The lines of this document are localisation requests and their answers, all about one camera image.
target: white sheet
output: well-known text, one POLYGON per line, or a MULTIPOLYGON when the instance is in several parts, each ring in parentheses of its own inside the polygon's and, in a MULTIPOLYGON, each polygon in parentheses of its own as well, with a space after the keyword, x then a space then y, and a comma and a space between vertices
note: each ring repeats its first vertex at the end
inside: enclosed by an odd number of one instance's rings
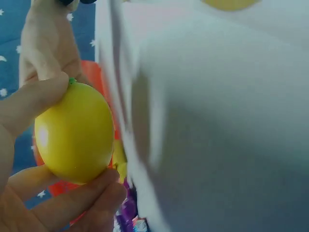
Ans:
MULTIPOLYGON (((238 13, 123 4, 143 75, 121 68, 120 123, 153 232, 309 230, 308 2, 278 2, 238 13)), ((120 110, 104 4, 96 59, 120 110)))

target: blue blanket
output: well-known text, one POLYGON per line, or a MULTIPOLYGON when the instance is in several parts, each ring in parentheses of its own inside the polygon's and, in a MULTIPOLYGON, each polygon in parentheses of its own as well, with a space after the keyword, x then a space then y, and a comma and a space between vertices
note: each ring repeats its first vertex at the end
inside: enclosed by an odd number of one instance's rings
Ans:
MULTIPOLYGON (((8 0, 0 3, 0 100, 18 90, 18 59, 20 34, 30 7, 30 0, 8 0)), ((95 4, 80 4, 68 15, 72 22, 76 42, 84 60, 94 60, 95 4)), ((36 165, 33 156, 30 127, 16 140, 12 174, 36 165)), ((26 202, 28 208, 50 198, 47 190, 26 202)))

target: white star pattern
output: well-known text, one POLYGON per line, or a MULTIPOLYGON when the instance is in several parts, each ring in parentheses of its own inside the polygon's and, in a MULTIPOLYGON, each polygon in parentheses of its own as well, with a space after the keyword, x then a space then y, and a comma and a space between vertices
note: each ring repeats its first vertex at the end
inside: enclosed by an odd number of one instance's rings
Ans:
POLYGON ((7 62, 6 58, 4 56, 0 56, 0 61, 7 62))
POLYGON ((6 97, 8 95, 8 91, 5 89, 5 88, 3 88, 3 89, 1 89, 0 90, 0 96, 1 97, 6 97))
POLYGON ((96 41, 95 41, 95 40, 92 40, 92 41, 90 42, 90 44, 91 44, 92 47, 94 47, 94 46, 96 45, 96 41))
POLYGON ((37 196, 40 197, 41 199, 43 198, 43 196, 45 196, 45 190, 43 190, 42 192, 40 192, 37 196))
POLYGON ((114 230, 112 232, 121 232, 120 225, 118 224, 116 219, 114 219, 114 230))
POLYGON ((69 14, 67 15, 67 19, 71 22, 71 21, 74 19, 73 14, 72 14, 72 13, 69 13, 69 14))
POLYGON ((18 45, 18 46, 16 47, 16 52, 17 52, 18 54, 21 53, 21 45, 18 45))

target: toy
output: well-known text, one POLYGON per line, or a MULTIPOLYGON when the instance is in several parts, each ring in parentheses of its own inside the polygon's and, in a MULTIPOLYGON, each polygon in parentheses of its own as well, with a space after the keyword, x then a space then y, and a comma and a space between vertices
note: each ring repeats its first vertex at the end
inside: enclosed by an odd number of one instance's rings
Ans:
POLYGON ((207 4, 223 11, 238 11, 249 7, 257 0, 205 0, 207 4))
POLYGON ((87 183, 111 161, 110 108, 98 91, 74 79, 63 99, 35 119, 34 129, 42 160, 63 180, 87 183))

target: green stem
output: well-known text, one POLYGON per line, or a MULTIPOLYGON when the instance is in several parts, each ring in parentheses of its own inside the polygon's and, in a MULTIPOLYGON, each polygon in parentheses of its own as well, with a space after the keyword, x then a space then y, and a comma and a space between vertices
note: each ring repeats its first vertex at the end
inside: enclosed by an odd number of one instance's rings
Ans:
POLYGON ((72 85, 76 82, 76 80, 72 77, 69 78, 69 84, 72 85))

